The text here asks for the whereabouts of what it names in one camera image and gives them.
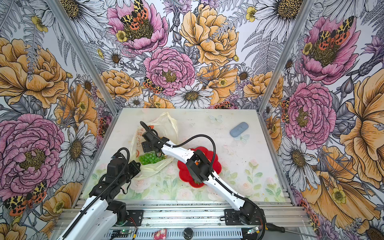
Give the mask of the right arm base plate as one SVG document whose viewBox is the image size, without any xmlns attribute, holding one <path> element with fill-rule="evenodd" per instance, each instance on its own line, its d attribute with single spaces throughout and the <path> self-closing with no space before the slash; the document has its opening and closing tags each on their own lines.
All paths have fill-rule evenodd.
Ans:
<svg viewBox="0 0 384 240">
<path fill-rule="evenodd" d="M 220 220 L 224 221 L 226 226 L 261 226 L 264 225 L 266 222 L 263 220 L 263 213 L 263 211 L 259 211 L 256 209 L 252 214 L 249 214 L 249 216 L 247 216 L 241 211 L 225 209 L 224 216 L 220 217 Z"/>
</svg>

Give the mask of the cream plastic bag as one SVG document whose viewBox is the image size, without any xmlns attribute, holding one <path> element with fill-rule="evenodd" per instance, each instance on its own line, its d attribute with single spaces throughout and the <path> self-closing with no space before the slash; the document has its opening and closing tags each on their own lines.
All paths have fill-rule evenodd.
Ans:
<svg viewBox="0 0 384 240">
<path fill-rule="evenodd" d="M 161 150 L 167 141 L 178 141 L 177 121 L 168 112 L 137 128 L 130 148 L 130 161 L 140 165 L 136 180 L 153 177 L 173 161 Z"/>
</svg>

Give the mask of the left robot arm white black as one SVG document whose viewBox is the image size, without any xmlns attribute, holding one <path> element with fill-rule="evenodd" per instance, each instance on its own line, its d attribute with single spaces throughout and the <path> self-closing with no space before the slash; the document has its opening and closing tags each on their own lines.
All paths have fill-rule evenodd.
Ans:
<svg viewBox="0 0 384 240">
<path fill-rule="evenodd" d="M 123 185 L 140 173 L 141 164 L 114 158 L 107 173 L 93 187 L 90 197 L 59 240 L 100 240 L 115 225 L 123 226 L 129 219 L 126 203 L 115 200 Z"/>
</svg>

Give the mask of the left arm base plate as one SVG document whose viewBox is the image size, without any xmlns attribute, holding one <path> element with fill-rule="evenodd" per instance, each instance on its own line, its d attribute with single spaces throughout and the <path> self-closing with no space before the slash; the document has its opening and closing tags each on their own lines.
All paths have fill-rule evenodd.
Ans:
<svg viewBox="0 0 384 240">
<path fill-rule="evenodd" d="M 144 218 L 143 210 L 124 210 L 118 213 L 117 227 L 140 227 Z"/>
</svg>

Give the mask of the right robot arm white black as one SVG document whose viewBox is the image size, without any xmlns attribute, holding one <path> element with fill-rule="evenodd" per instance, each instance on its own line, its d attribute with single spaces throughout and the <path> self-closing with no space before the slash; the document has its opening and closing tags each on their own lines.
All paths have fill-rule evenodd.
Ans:
<svg viewBox="0 0 384 240">
<path fill-rule="evenodd" d="M 213 139 L 207 135 L 195 135 L 181 144 L 174 144 L 168 138 L 160 138 L 158 133 L 141 122 L 145 132 L 142 143 L 144 152 L 154 151 L 157 154 L 172 157 L 186 165 L 187 170 L 194 181 L 199 184 L 205 184 L 213 189 L 221 198 L 230 204 L 235 210 L 239 211 L 239 219 L 241 223 L 250 225 L 254 219 L 260 221 L 261 225 L 266 224 L 264 211 L 250 199 L 240 195 L 230 185 L 221 179 L 219 174 L 214 170 L 216 157 L 216 145 Z M 213 156 L 209 159 L 201 150 L 185 149 L 183 146 L 196 138 L 205 138 L 209 140 L 213 146 Z"/>
</svg>

